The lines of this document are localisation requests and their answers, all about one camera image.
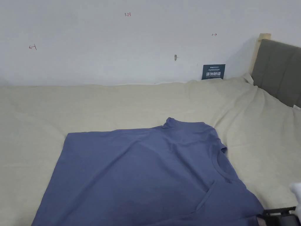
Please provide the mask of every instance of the beige bed sheet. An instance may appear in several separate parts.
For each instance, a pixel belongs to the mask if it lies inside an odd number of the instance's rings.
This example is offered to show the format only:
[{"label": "beige bed sheet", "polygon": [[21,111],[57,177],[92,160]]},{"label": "beige bed sheet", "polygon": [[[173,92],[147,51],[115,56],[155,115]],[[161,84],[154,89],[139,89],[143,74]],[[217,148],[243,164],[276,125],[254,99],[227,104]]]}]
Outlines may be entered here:
[{"label": "beige bed sheet", "polygon": [[32,223],[68,133],[154,127],[168,117],[215,127],[264,207],[296,205],[288,185],[301,181],[301,111],[243,78],[1,87],[0,225]]}]

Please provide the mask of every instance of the t-shirt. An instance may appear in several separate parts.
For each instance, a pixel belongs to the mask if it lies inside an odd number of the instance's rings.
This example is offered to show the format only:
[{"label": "t-shirt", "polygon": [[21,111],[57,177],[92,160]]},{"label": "t-shirt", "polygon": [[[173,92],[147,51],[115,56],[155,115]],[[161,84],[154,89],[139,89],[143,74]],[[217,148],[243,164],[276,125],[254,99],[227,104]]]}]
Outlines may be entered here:
[{"label": "t-shirt", "polygon": [[258,225],[225,151],[213,127],[173,118],[69,133],[32,225]]}]

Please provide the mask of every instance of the wall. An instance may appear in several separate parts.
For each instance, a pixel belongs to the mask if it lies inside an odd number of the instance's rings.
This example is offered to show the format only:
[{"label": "wall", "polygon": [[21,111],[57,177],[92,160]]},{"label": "wall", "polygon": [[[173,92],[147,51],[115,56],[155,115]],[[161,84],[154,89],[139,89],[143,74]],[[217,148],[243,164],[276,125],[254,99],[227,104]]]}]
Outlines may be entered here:
[{"label": "wall", "polygon": [[300,9],[300,0],[1,0],[0,85],[199,80],[203,64],[223,63],[225,78],[240,76],[259,33],[301,45]]}]

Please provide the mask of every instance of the sign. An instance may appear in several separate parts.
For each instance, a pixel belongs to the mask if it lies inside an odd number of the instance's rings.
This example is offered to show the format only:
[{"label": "sign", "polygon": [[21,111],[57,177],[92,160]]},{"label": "sign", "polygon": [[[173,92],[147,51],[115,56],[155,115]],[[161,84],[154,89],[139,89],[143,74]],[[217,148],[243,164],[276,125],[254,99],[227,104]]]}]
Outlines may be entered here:
[{"label": "sign", "polygon": [[225,64],[207,64],[203,66],[202,80],[210,78],[224,79]]}]

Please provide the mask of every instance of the headboard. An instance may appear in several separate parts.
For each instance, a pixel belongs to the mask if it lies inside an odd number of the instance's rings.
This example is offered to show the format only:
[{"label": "headboard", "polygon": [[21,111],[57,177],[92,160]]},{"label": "headboard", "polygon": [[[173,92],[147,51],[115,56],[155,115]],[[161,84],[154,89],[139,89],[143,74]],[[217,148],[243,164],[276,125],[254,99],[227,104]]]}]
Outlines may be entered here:
[{"label": "headboard", "polygon": [[249,73],[254,85],[284,104],[301,107],[301,48],[270,40],[260,34]]}]

